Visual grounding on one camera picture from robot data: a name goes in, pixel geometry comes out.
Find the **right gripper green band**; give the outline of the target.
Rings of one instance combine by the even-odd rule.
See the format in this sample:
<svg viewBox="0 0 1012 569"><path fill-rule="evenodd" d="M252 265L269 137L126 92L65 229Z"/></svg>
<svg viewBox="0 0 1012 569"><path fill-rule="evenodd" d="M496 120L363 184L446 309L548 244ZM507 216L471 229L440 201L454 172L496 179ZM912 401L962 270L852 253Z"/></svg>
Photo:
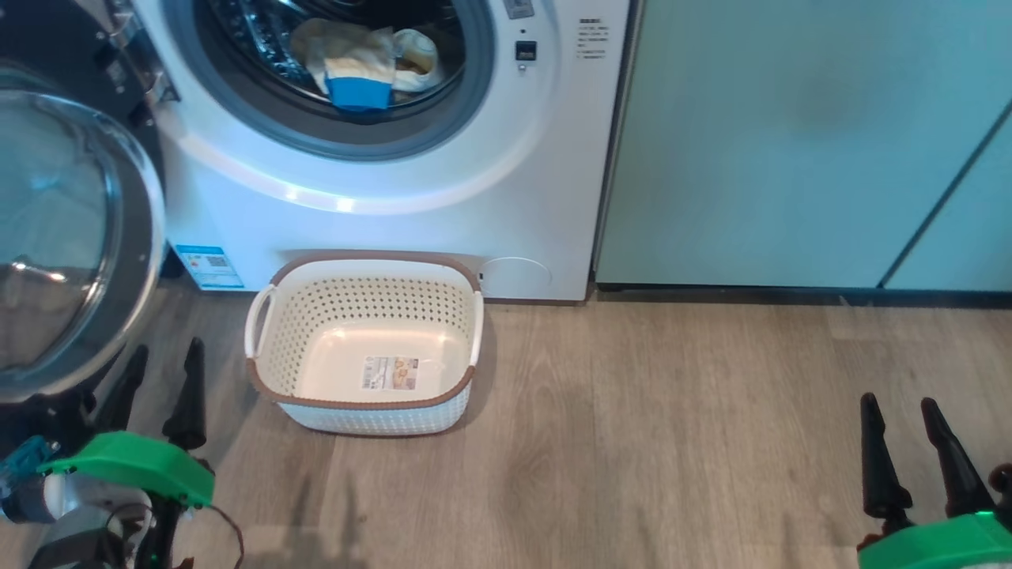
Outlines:
<svg viewBox="0 0 1012 569"><path fill-rule="evenodd" d="M920 403L927 437L936 450L946 490L948 519L871 534L858 547L860 568L994 568L1010 566L1011 533L984 486L969 455L933 398ZM913 507L886 444L886 421L872 393L860 398L864 514L883 522L908 522Z"/></svg>

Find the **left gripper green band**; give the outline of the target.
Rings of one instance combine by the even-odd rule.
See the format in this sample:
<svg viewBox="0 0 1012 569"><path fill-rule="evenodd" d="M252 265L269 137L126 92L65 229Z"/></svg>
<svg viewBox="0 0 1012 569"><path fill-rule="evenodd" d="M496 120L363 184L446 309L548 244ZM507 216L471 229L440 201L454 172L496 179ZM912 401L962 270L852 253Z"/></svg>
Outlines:
<svg viewBox="0 0 1012 569"><path fill-rule="evenodd" d="M149 347L139 345L115 380L95 416L95 428L105 433L95 435L73 456L43 462L37 472L84 474L188 507L209 507L216 477L187 453L206 444L205 342L195 337L187 350L182 389L162 426L162 435L169 443L123 431L129 428L134 395L145 377L148 360Z"/></svg>

